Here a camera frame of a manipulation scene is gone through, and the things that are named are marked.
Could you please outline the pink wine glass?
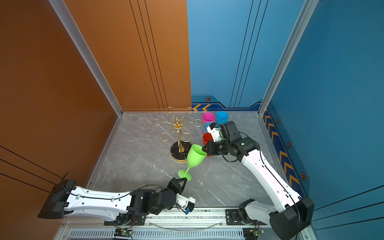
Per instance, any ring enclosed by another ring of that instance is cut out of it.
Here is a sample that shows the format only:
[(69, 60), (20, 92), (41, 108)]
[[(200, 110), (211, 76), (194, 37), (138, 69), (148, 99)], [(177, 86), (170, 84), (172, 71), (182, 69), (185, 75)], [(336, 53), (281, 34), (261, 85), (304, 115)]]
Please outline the pink wine glass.
[(215, 114), (210, 113), (210, 112), (205, 112), (202, 115), (202, 121), (203, 121), (204, 124), (207, 123), (207, 122), (215, 122), (215, 119), (216, 119)]

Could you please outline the blue wine glass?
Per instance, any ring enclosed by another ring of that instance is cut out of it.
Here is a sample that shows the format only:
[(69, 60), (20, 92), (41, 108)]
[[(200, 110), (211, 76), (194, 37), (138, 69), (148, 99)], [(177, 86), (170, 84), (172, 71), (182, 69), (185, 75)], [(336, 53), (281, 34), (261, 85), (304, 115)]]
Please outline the blue wine glass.
[(206, 133), (208, 133), (209, 131), (208, 131), (208, 127), (212, 124), (213, 122), (205, 122), (204, 124), (203, 124), (203, 135), (204, 134), (206, 134)]
[(219, 111), (216, 113), (216, 122), (220, 124), (224, 124), (228, 121), (229, 114), (225, 111)]

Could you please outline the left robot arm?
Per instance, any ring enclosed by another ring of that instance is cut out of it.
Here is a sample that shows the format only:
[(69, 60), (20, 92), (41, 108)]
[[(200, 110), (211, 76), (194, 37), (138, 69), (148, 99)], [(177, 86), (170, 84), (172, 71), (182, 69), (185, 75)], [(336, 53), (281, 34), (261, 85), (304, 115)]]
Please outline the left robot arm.
[(131, 192), (101, 192), (76, 185), (75, 180), (62, 179), (53, 187), (38, 214), (41, 219), (63, 219), (65, 216), (98, 218), (105, 225), (143, 225), (147, 215), (159, 215), (176, 207), (189, 214), (196, 200), (182, 196), (186, 178), (170, 180), (160, 191), (150, 185)]

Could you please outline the green wine glass back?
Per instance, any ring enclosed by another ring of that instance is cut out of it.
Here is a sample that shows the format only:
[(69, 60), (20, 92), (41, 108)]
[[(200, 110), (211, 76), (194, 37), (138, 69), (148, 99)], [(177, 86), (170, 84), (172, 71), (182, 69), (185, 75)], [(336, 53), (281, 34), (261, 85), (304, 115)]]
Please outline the green wine glass back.
[(188, 168), (186, 170), (180, 170), (178, 172), (178, 176), (180, 179), (186, 178), (187, 181), (192, 179), (192, 175), (190, 173), (190, 169), (199, 166), (204, 159), (207, 157), (207, 153), (203, 151), (203, 147), (200, 145), (192, 145), (188, 156), (187, 156), (187, 165)]

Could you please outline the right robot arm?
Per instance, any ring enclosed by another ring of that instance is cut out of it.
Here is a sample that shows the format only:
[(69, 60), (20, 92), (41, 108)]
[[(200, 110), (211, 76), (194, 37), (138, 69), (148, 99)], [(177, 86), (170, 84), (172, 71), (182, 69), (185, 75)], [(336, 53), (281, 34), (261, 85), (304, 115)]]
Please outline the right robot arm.
[(238, 162), (253, 173), (273, 202), (272, 205), (265, 205), (249, 199), (240, 204), (238, 219), (243, 224), (270, 224), (281, 240), (298, 236), (311, 224), (314, 202), (309, 197), (301, 196), (283, 180), (267, 161), (256, 141), (248, 136), (242, 137), (233, 121), (212, 123), (207, 131), (213, 140), (205, 144), (203, 151), (209, 156), (236, 157)]

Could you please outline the blue wine glass front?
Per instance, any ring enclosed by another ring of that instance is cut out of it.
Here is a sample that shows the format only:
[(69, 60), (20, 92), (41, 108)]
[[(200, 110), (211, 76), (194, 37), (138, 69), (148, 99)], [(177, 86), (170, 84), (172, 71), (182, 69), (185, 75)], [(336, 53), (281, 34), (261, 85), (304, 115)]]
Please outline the blue wine glass front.
[(208, 127), (212, 124), (213, 122), (205, 122), (204, 124), (203, 124), (203, 135), (204, 134), (206, 134), (206, 133), (208, 133), (209, 131), (208, 131)]

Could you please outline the red wine glass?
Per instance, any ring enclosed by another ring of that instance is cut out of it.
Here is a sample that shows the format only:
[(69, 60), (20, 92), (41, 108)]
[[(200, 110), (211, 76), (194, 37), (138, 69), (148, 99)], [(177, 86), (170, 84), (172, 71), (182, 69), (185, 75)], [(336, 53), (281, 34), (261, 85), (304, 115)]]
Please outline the red wine glass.
[(207, 157), (212, 156), (212, 143), (213, 143), (213, 137), (210, 133), (205, 133), (203, 135), (203, 144), (202, 147), (203, 151), (207, 154)]

